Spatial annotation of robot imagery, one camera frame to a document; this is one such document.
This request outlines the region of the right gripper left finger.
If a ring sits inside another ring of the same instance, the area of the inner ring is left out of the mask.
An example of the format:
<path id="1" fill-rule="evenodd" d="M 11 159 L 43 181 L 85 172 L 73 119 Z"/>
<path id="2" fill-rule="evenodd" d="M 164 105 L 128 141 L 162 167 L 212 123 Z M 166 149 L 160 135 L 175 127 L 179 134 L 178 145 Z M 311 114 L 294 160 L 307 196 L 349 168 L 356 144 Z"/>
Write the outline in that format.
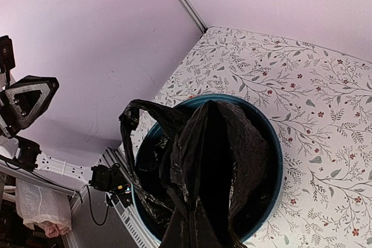
<path id="1" fill-rule="evenodd" d="M 160 247 L 203 247 L 198 231 L 197 213 L 200 205 L 200 201 L 197 201 L 196 210 L 188 211 L 182 203 L 176 204 Z"/>

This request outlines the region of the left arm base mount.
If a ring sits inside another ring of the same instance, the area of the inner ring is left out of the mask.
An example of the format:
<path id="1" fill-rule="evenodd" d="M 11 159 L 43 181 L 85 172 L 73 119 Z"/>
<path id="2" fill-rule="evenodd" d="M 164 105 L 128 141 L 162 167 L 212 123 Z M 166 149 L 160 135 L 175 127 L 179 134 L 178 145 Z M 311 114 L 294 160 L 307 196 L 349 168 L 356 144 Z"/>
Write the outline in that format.
<path id="1" fill-rule="evenodd" d="M 132 205 L 131 184 L 122 172 L 123 168 L 119 163 L 114 163 L 110 167 L 99 164 L 91 167 L 92 176 L 89 185 L 95 190 L 107 192 L 121 198 L 125 208 Z"/>

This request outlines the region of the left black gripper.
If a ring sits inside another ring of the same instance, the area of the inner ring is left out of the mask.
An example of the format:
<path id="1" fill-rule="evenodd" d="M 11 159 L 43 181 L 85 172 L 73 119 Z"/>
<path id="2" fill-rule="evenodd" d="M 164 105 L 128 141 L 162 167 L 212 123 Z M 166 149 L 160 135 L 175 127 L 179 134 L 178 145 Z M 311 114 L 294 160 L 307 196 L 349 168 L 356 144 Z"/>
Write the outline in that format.
<path id="1" fill-rule="evenodd" d="M 49 107 L 59 88 L 55 77 L 25 76 L 1 94 L 1 135 L 14 138 Z"/>

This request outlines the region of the black plastic trash bag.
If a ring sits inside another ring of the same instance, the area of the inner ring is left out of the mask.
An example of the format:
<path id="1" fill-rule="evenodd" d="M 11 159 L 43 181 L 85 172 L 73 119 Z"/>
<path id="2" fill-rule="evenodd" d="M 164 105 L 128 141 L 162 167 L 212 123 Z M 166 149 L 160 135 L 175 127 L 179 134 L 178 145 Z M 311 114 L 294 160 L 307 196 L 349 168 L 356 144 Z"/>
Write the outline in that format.
<path id="1" fill-rule="evenodd" d="M 141 110 L 163 129 L 147 170 L 136 167 L 131 141 Z M 194 211 L 197 201 L 213 199 L 229 201 L 233 228 L 238 213 L 269 173 L 269 144 L 237 105 L 209 100 L 187 114 L 137 99 L 127 105 L 119 121 L 134 189 L 165 232 L 176 204 Z M 202 203 L 197 217 L 203 247 L 216 247 Z"/>

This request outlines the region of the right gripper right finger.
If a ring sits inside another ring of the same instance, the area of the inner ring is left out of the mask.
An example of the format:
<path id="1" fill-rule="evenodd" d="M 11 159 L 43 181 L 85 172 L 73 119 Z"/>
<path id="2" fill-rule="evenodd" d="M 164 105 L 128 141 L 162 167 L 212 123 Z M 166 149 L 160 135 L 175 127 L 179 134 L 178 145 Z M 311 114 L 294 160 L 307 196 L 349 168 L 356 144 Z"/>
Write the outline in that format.
<path id="1" fill-rule="evenodd" d="M 227 199 L 202 200 L 216 247 L 246 247 L 233 230 Z"/>

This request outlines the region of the teal plastic trash bin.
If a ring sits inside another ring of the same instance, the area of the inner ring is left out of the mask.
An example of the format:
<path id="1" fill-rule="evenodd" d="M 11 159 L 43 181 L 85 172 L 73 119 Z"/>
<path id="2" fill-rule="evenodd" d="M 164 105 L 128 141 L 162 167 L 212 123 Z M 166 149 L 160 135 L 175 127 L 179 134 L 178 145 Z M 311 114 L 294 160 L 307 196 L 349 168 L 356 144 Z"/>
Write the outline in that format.
<path id="1" fill-rule="evenodd" d="M 190 114 L 209 100 L 225 101 L 241 107 L 253 126 L 269 144 L 269 173 L 259 184 L 256 193 L 254 193 L 252 197 L 248 198 L 248 201 L 244 208 L 238 213 L 235 221 L 232 222 L 234 232 L 238 237 L 240 237 L 242 242 L 245 242 L 259 230 L 266 220 L 270 218 L 274 209 L 277 207 L 284 177 L 284 159 L 281 146 L 278 136 L 267 117 L 257 107 L 236 96 L 226 94 L 200 95 L 185 100 L 175 105 L 173 108 Z M 162 135 L 163 130 L 160 127 L 160 124 L 154 124 L 139 147 L 135 159 L 135 165 L 140 165 L 140 161 L 143 161 L 145 158 L 145 149 L 154 145 L 151 142 L 155 143 L 155 140 L 160 140 L 160 136 Z M 149 231 L 148 234 L 151 235 L 154 240 L 160 242 L 160 238 L 163 237 L 165 229 L 161 229 L 160 224 L 146 211 L 134 190 L 134 186 L 132 189 L 132 196 L 134 208 L 136 209 L 141 222 L 144 224 L 144 227 Z"/>

